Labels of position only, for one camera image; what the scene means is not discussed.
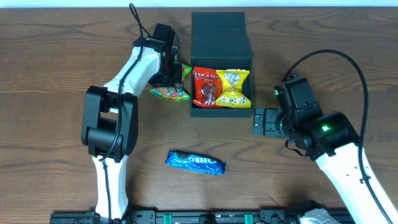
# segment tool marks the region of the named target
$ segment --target yellow haribo bag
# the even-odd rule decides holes
[[[216,100],[216,105],[230,108],[250,108],[250,100],[243,94],[243,81],[250,71],[240,69],[217,70],[223,82],[223,92]]]

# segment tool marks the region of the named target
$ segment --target wooden surface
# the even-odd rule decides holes
[[[307,53],[335,49],[353,57],[370,91],[366,153],[398,205],[397,8],[139,9],[139,15],[151,31],[156,22],[170,23],[189,62],[192,11],[246,11],[256,106],[277,106],[273,86]],[[80,142],[85,91],[119,72],[138,35],[128,8],[0,10],[1,223],[48,223],[53,211],[96,205],[95,167]],[[344,112],[359,131],[363,92],[348,62],[319,55],[297,73],[308,78],[324,113]],[[219,157],[227,162],[225,175],[167,167],[172,149]],[[160,210],[286,207],[310,198],[344,207],[315,163],[286,150],[282,139],[253,136],[252,118],[191,118],[188,101],[148,91],[139,98],[127,194],[132,205]]]

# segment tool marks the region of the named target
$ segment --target green strip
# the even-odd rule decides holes
[[[244,224],[253,224],[253,215],[252,214],[244,215]]]
[[[164,215],[163,216],[163,224],[172,224],[172,216]]]

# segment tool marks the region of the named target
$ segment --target black box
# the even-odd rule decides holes
[[[251,70],[252,52],[246,33],[244,12],[192,13],[192,71],[197,67],[212,69],[245,69],[250,74],[243,83],[243,93],[251,101],[250,109],[205,109],[192,103],[195,84],[191,74],[191,116],[250,117],[254,111],[254,79]]]

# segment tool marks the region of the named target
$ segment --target oreo package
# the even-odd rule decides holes
[[[219,160],[184,152],[170,151],[165,163],[172,167],[202,174],[223,175],[225,171],[225,163]]]

